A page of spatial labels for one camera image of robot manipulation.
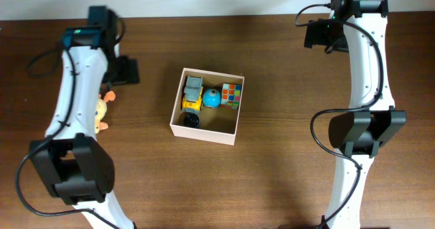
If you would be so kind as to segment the yellow grey toy truck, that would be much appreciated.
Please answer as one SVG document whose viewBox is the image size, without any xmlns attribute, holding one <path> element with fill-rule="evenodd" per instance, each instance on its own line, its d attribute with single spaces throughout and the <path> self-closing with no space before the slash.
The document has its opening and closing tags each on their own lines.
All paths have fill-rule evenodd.
<svg viewBox="0 0 435 229">
<path fill-rule="evenodd" d="M 203 99 L 203 79 L 201 77 L 188 76 L 184 87 L 184 96 L 181 102 L 181 110 L 188 113 L 199 114 Z"/>
</svg>

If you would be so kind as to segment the yellow plush duck toy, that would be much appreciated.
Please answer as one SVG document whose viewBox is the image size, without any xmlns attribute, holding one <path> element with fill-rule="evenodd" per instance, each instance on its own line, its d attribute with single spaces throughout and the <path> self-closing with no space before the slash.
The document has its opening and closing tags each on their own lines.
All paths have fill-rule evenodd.
<svg viewBox="0 0 435 229">
<path fill-rule="evenodd" d="M 112 90 L 108 91 L 104 96 L 99 94 L 94 119 L 94 132 L 96 134 L 98 134 L 101 130 L 106 130 L 109 128 L 108 123 L 104 122 L 103 118 L 107 113 L 107 103 L 114 101 L 115 99 L 116 94 Z"/>
</svg>

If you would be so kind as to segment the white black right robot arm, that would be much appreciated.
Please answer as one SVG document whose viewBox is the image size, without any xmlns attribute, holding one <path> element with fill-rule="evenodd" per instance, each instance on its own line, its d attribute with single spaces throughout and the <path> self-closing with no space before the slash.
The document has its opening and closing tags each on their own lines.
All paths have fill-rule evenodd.
<svg viewBox="0 0 435 229">
<path fill-rule="evenodd" d="M 305 47 L 324 46 L 325 53 L 346 52 L 350 57 L 351 96 L 346 109 L 326 113 L 331 144 L 320 147 L 335 156 L 332 196 L 319 228 L 359 228 L 366 178 L 375 156 L 406 123 L 396 109 L 387 76 L 385 36 L 388 0 L 330 0 L 327 19 L 304 24 Z"/>
</svg>

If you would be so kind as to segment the black round lid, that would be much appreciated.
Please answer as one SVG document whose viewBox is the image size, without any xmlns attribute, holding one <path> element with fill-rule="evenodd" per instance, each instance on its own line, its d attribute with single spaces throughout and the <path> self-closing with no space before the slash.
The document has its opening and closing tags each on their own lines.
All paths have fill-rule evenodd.
<svg viewBox="0 0 435 229">
<path fill-rule="evenodd" d="M 185 112 L 183 125 L 188 128 L 199 128 L 201 125 L 201 120 L 196 113 Z"/>
</svg>

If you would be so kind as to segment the blue ball toy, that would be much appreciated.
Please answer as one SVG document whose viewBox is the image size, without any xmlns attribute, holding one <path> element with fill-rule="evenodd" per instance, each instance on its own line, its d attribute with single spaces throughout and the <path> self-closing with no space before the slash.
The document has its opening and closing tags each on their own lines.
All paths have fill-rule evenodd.
<svg viewBox="0 0 435 229">
<path fill-rule="evenodd" d="M 203 105 L 208 108 L 217 108 L 221 103 L 220 92 L 216 89 L 208 89 L 203 94 Z"/>
</svg>

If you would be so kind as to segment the colourful puzzle cube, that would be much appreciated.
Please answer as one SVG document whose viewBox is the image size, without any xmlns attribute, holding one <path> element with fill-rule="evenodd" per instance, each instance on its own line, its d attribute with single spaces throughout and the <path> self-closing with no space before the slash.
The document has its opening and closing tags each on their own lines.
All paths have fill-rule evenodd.
<svg viewBox="0 0 435 229">
<path fill-rule="evenodd" d="M 238 109 L 241 102 L 242 85 L 223 84 L 221 102 L 222 107 Z"/>
</svg>

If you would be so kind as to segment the beige cardboard box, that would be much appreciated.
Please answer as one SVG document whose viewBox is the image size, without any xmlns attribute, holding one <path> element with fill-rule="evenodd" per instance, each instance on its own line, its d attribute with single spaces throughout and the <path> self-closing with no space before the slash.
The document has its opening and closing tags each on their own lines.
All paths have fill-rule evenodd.
<svg viewBox="0 0 435 229">
<path fill-rule="evenodd" d="M 203 86 L 206 88 L 221 88 L 224 83 L 243 86 L 245 78 L 240 75 L 200 69 L 183 69 L 178 83 L 171 120 L 169 122 L 169 126 L 176 137 L 234 145 L 241 112 L 239 108 L 218 107 L 210 109 L 205 107 L 198 115 L 200 119 L 198 128 L 184 126 L 184 113 L 181 110 L 181 100 L 184 93 L 184 86 L 186 85 L 186 80 L 189 75 L 203 78 Z"/>
</svg>

